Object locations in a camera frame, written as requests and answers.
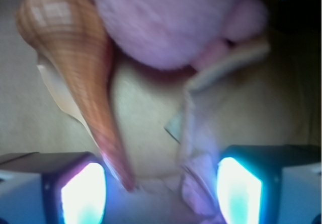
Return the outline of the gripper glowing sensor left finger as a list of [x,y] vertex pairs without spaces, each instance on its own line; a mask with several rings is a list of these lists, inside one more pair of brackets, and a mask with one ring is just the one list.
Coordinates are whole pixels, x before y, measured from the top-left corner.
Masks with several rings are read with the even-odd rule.
[[91,152],[1,156],[1,223],[102,223],[106,171]]

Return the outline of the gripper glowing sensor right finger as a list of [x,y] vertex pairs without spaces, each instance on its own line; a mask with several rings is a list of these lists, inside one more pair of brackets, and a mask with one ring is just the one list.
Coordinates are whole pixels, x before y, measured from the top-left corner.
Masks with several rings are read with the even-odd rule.
[[321,223],[321,148],[231,145],[216,194],[226,223]]

